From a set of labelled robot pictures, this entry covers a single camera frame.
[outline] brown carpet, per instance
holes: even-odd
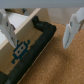
[[[19,84],[84,84],[84,30],[63,49],[65,26],[57,31]]]

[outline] cork surface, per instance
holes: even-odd
[[[65,26],[57,31],[19,84],[84,84],[84,30],[63,49]]]

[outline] white strip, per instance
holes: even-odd
[[[0,0],[0,8],[83,7],[84,0]]]

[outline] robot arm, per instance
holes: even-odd
[[[64,37],[63,37],[63,46],[64,49],[68,48],[72,42],[75,34],[81,29],[84,19],[84,8],[80,8],[76,14],[72,14],[70,23],[66,25]]]
[[[17,38],[14,33],[14,26],[10,24],[8,17],[6,14],[0,13],[0,29],[3,34],[5,34],[6,38],[10,42],[10,44],[16,48],[17,47]]]

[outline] brown surface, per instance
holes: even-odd
[[[65,26],[56,26],[54,37],[19,84],[84,84],[84,30],[63,49]]]

